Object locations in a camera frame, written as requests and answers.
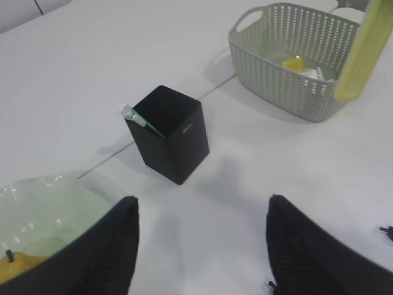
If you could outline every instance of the woven basket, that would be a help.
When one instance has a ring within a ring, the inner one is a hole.
[[[242,31],[250,14],[262,16]],[[259,97],[302,119],[322,122],[343,106],[333,91],[359,24],[341,17],[288,3],[247,11],[229,32],[232,60],[241,83]],[[276,53],[301,56],[329,69],[335,78],[320,81],[283,68],[270,57]]]

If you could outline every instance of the yellow sponge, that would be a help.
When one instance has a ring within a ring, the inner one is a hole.
[[[305,70],[305,64],[301,57],[286,60],[282,63],[282,67],[285,69],[291,69],[295,72],[302,72]]]

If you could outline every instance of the light green handle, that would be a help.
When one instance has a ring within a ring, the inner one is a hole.
[[[338,101],[360,96],[392,30],[393,0],[372,0],[338,80],[334,93]]]

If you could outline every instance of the basket handle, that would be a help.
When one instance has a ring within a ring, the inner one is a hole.
[[[238,21],[235,23],[235,25],[232,27],[231,32],[236,32],[238,33],[238,26],[240,25],[240,23],[246,18],[248,17],[250,14],[253,14],[254,12],[258,12],[258,11],[262,11],[265,9],[265,6],[259,6],[259,7],[255,7],[252,8],[248,11],[246,11],[245,13],[242,14],[242,16],[238,19]]]

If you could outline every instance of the pear stem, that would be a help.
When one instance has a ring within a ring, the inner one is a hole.
[[[8,259],[10,259],[9,262],[13,262],[13,261],[15,260],[15,259],[14,259],[14,254],[12,253],[11,250],[7,250],[7,251],[6,251],[6,255],[8,256]]]

